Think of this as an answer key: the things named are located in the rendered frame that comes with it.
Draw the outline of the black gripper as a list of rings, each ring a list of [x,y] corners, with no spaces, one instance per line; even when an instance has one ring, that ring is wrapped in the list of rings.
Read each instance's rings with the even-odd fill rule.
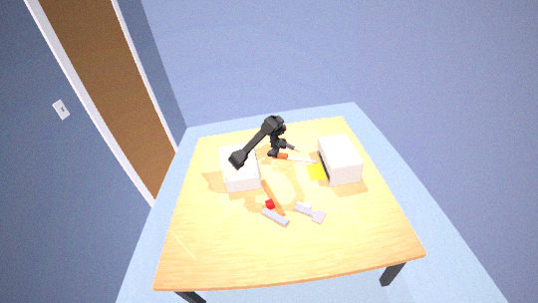
[[[282,138],[279,138],[277,141],[271,141],[270,140],[270,143],[271,143],[270,148],[272,148],[272,150],[268,151],[268,153],[267,153],[268,156],[273,156],[273,157],[277,158],[277,153],[280,150],[280,149],[277,150],[277,143],[279,143],[279,141],[281,141],[281,140],[282,140]]]

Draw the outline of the small red cube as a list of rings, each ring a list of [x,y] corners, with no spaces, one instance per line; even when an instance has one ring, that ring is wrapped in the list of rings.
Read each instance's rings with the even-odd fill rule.
[[[275,208],[275,203],[274,201],[272,200],[272,198],[268,199],[268,200],[265,200],[265,203],[266,203],[266,206],[268,209],[274,209]]]

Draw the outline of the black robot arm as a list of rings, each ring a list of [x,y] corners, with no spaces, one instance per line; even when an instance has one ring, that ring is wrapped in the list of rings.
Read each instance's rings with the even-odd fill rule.
[[[248,159],[248,154],[266,137],[269,136],[271,141],[277,141],[278,136],[284,134],[287,131],[286,125],[281,116],[270,115],[265,118],[264,122],[261,124],[260,131],[241,149],[234,151],[230,154],[227,159],[234,169],[239,170],[245,166],[245,161]],[[283,125],[284,124],[284,125]],[[286,139],[282,139],[277,143],[277,150],[285,150],[287,146]]]

